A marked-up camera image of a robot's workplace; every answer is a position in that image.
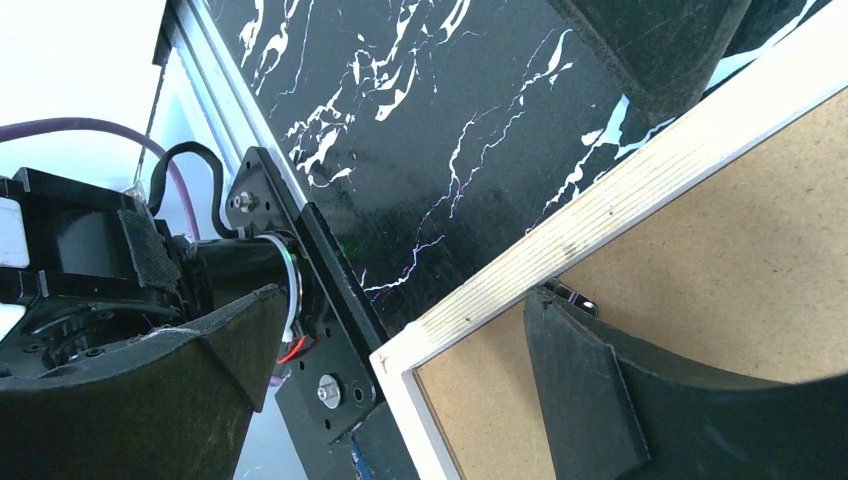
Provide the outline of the white wooden picture frame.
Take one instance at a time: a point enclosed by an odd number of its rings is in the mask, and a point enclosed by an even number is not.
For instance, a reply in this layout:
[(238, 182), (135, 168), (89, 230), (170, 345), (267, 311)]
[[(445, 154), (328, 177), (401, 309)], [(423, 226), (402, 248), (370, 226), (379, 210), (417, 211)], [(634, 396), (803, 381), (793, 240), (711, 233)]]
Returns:
[(415, 372), (847, 85), (847, 3), (823, 7), (370, 356), (422, 479), (460, 473)]

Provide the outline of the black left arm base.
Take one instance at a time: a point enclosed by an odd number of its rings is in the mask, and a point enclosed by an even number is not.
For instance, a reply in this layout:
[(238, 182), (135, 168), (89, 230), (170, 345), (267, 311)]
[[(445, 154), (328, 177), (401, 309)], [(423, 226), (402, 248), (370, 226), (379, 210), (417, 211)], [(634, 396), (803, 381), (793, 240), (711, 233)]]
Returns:
[(352, 267), (313, 202), (298, 205), (267, 149), (251, 147), (225, 197), (237, 235), (192, 244), (188, 276), (203, 307), (222, 307), (249, 291), (278, 285), (288, 367), (313, 431), (334, 442), (382, 397), (368, 356), (387, 334)]

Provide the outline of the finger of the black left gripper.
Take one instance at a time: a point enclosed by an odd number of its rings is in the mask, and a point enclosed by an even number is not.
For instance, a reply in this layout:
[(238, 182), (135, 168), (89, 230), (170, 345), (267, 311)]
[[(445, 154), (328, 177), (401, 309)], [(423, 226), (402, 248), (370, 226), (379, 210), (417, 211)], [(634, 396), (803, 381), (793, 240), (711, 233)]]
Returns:
[(550, 5), (649, 123), (694, 106), (748, 1), (562, 0)]

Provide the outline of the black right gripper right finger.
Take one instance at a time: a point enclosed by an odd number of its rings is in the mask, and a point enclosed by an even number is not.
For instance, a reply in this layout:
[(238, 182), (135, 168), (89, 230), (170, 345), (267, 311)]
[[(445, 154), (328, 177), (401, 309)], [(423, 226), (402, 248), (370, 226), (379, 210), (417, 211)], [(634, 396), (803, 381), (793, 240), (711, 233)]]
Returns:
[(843, 479), (847, 378), (786, 384), (660, 348), (536, 288), (524, 327), (560, 479)]

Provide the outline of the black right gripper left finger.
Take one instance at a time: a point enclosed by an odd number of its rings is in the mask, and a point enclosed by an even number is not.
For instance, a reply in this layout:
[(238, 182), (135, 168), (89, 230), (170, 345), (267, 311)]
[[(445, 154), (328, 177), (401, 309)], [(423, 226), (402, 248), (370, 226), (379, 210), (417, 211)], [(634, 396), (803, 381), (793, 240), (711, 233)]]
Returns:
[(5, 479), (230, 479), (262, 409), (287, 301), (274, 286), (48, 368), (1, 357)]

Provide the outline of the brown cardboard backing board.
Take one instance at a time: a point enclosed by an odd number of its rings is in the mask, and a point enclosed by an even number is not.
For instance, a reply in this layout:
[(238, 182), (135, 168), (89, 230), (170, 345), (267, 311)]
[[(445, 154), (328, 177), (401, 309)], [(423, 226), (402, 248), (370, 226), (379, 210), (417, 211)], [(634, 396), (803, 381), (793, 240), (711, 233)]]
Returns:
[[(603, 321), (724, 370), (847, 369), (847, 96), (839, 93), (562, 277)], [(418, 370), (465, 479), (555, 475), (516, 305)]]

